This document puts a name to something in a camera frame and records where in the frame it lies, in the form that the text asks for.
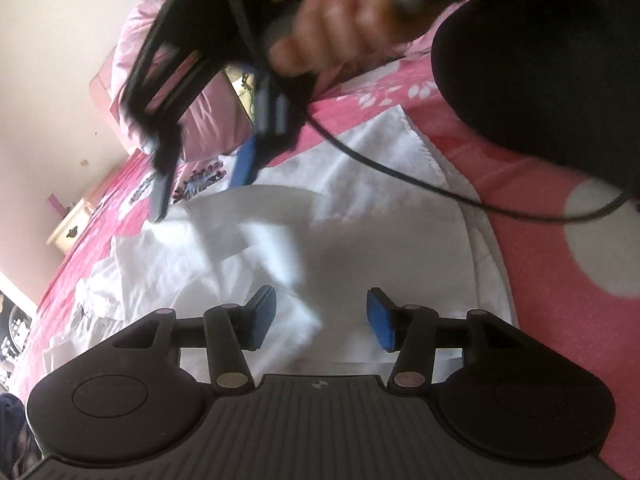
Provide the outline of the person right hand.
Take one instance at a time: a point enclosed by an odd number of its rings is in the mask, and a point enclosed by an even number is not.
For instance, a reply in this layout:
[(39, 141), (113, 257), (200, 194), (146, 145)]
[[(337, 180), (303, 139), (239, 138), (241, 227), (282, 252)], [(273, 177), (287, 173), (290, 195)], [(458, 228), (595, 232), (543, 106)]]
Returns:
[(269, 61), (283, 76), (321, 73), (415, 40), (440, 12), (432, 6), (409, 14), (394, 0), (303, 0), (291, 32), (270, 48)]

